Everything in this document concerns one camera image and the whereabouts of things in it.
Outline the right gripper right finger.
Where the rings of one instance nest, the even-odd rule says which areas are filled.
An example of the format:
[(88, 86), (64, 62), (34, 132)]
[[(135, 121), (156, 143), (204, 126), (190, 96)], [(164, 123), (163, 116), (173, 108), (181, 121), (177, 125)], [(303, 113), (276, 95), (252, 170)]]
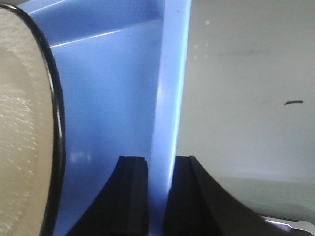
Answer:
[(164, 232), (167, 236), (291, 236), (221, 187), (194, 156), (175, 158)]

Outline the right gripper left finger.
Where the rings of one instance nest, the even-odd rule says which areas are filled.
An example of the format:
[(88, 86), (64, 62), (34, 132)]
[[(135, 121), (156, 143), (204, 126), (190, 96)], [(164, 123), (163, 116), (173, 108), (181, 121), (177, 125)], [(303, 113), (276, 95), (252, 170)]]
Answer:
[(96, 199), (69, 236), (146, 236), (148, 166), (144, 157), (120, 156)]

